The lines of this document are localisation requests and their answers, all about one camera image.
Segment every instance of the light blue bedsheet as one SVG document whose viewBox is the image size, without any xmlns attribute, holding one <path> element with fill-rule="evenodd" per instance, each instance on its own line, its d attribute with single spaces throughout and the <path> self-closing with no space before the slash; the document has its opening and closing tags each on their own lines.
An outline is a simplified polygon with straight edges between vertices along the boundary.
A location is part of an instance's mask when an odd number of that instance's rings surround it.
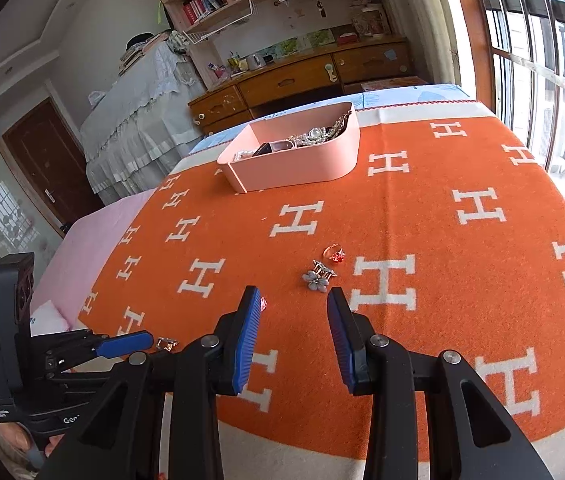
<svg viewBox="0 0 565 480">
<path fill-rule="evenodd" d="M 299 112 L 301 110 L 308 110 L 309 108 L 314 108 L 317 106 L 324 106 L 342 102 L 352 102 L 356 110 L 364 110 L 365 108 L 375 108 L 378 106 L 400 105 L 407 103 L 425 103 L 430 101 L 460 101 L 466 99 L 469 99 L 469 96 L 465 94 L 462 91 L 462 88 L 457 85 L 442 84 L 406 86 L 402 88 L 389 88 L 386 90 L 376 90 L 373 92 L 363 92 L 360 94 L 334 97 L 333 99 L 327 99 L 325 101 L 319 101 L 317 103 L 291 108 L 290 110 L 285 110 L 283 112 L 277 112 L 266 117 L 254 119 L 254 121 L 270 119 L 273 117 L 279 117 L 281 115 L 291 114 L 293 112 Z M 212 146 L 222 144 L 223 142 L 229 142 L 229 140 L 233 140 L 240 133 L 240 131 L 242 131 L 242 129 L 245 127 L 245 124 L 248 123 L 233 126 L 228 130 L 213 134 L 212 136 L 201 140 L 195 146 L 195 148 L 191 150 L 191 153 L 200 152 L 200 150 L 205 150 L 207 148 L 211 148 Z"/>
</svg>

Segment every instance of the pillow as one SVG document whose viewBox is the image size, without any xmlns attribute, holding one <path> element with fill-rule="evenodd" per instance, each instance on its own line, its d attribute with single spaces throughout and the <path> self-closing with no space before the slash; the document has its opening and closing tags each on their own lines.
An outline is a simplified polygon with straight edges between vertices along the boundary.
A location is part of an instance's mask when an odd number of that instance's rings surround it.
<svg viewBox="0 0 565 480">
<path fill-rule="evenodd" d="M 58 312 L 51 300 L 39 306 L 30 318 L 32 337 L 35 335 L 55 334 L 69 330 L 69 323 Z"/>
</svg>

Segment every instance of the door handle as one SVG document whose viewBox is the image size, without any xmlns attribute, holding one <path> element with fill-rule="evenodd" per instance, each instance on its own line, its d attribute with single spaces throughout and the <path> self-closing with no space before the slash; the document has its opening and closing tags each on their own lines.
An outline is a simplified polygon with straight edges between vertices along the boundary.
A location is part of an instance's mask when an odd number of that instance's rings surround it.
<svg viewBox="0 0 565 480">
<path fill-rule="evenodd" d="M 329 81 L 331 81 L 332 83 L 337 83 L 338 82 L 338 76 L 333 72 L 333 65 L 331 63 L 327 63 L 325 65 L 325 70 L 326 70 L 326 73 L 328 73 L 328 75 L 329 75 Z"/>
</svg>

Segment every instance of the hanging tag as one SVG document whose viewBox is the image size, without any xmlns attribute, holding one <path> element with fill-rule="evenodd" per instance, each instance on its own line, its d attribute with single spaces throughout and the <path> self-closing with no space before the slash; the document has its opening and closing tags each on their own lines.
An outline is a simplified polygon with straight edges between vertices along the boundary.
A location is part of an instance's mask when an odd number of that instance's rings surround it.
<svg viewBox="0 0 565 480">
<path fill-rule="evenodd" d="M 318 7 L 318 9 L 320 9 L 320 16 L 322 16 L 323 18 L 326 18 L 326 10 L 325 10 L 325 6 L 323 6 L 322 2 L 320 0 L 317 0 L 315 4 Z"/>
</svg>

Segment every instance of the red gemstone ring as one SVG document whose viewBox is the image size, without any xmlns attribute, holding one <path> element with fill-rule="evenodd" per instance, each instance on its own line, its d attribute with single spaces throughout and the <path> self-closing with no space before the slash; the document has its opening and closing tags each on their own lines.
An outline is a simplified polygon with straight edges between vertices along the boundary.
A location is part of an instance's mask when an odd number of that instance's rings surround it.
<svg viewBox="0 0 565 480">
<path fill-rule="evenodd" d="M 333 244 L 325 249 L 325 252 L 323 252 L 323 256 L 335 262 L 336 264 L 340 264 L 344 262 L 345 254 L 340 244 Z"/>
</svg>

